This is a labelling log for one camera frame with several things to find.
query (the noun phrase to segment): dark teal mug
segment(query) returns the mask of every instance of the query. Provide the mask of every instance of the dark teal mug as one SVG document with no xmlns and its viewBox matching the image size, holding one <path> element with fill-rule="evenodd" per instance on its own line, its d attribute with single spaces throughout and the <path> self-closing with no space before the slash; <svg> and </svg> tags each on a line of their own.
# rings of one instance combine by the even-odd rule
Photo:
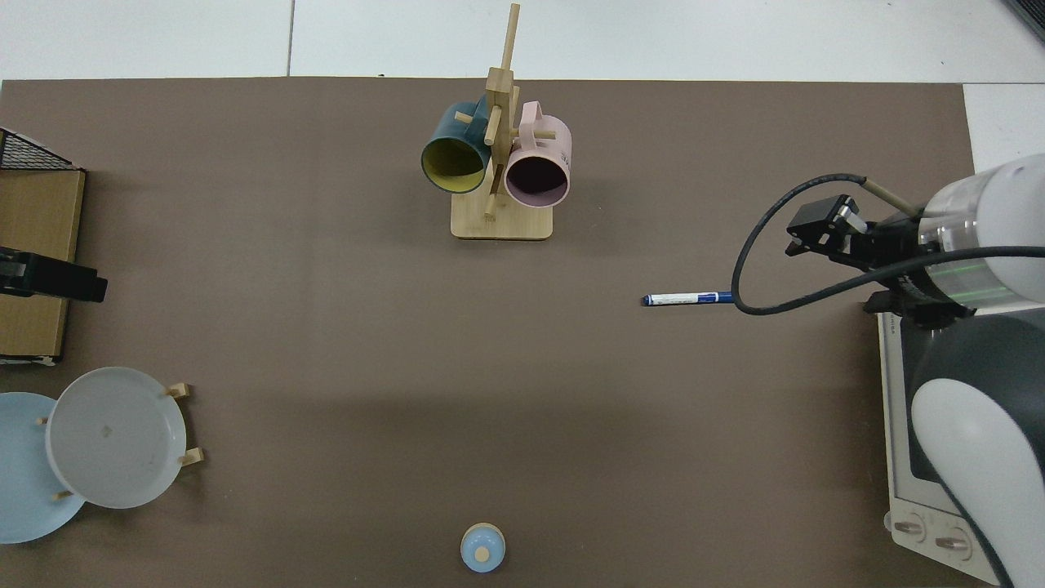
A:
<svg viewBox="0 0 1045 588">
<path fill-rule="evenodd" d="M 460 118 L 470 118 L 464 122 Z M 424 175 L 440 189 L 471 191 L 483 183 L 490 147 L 483 142 L 489 122 L 486 95 L 474 102 L 458 102 L 443 113 L 436 132 L 421 151 Z"/>
</svg>

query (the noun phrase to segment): white floor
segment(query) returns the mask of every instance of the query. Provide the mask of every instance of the white floor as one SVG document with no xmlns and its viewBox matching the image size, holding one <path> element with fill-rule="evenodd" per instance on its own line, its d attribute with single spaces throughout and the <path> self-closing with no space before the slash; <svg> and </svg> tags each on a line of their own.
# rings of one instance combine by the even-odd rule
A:
<svg viewBox="0 0 1045 588">
<path fill-rule="evenodd" d="M 1002 0 L 520 3 L 519 78 L 960 83 L 977 169 L 1045 151 L 1045 42 Z M 508 8 L 0 0 L 0 79 L 483 77 L 500 64 Z"/>
</svg>

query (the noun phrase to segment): oven knob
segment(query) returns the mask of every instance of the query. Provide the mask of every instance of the oven knob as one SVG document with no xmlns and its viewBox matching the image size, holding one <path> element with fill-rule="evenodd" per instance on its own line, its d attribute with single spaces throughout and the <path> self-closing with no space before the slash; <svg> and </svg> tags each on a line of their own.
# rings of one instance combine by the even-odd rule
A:
<svg viewBox="0 0 1045 588">
<path fill-rule="evenodd" d="M 903 533 L 905 535 L 911 536 L 919 543 L 925 541 L 925 521 L 922 517 L 910 513 L 908 515 L 908 520 L 897 521 L 892 523 L 892 528 Z"/>
<path fill-rule="evenodd" d="M 969 536 L 966 532 L 957 527 L 951 528 L 951 537 L 936 539 L 936 546 L 962 556 L 962 560 L 973 557 L 973 549 L 969 544 Z"/>
</svg>

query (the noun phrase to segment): pink mug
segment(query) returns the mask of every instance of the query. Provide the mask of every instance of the pink mug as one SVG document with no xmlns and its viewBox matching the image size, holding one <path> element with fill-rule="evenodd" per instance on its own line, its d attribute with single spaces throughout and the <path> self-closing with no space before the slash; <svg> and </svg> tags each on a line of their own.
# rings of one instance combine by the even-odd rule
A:
<svg viewBox="0 0 1045 588">
<path fill-rule="evenodd" d="M 540 112 L 540 102 L 522 104 L 519 136 L 505 166 L 505 189 L 525 206 L 555 206 L 570 192 L 570 127 Z"/>
</svg>

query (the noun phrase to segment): mug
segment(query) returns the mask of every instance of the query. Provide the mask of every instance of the mug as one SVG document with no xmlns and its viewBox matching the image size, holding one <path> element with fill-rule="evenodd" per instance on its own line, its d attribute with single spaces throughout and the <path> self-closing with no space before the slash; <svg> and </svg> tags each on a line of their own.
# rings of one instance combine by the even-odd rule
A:
<svg viewBox="0 0 1045 588">
<path fill-rule="evenodd" d="M 555 133 L 555 138 L 547 137 Z M 565 122 L 540 111 L 540 102 L 522 104 L 519 136 L 505 166 L 505 189 L 519 204 L 555 206 L 570 192 L 573 137 Z"/>
<path fill-rule="evenodd" d="M 471 191 L 483 183 L 490 161 L 490 147 L 483 142 L 489 118 L 485 95 L 446 109 L 421 151 L 421 169 L 432 183 L 454 193 Z"/>
</svg>

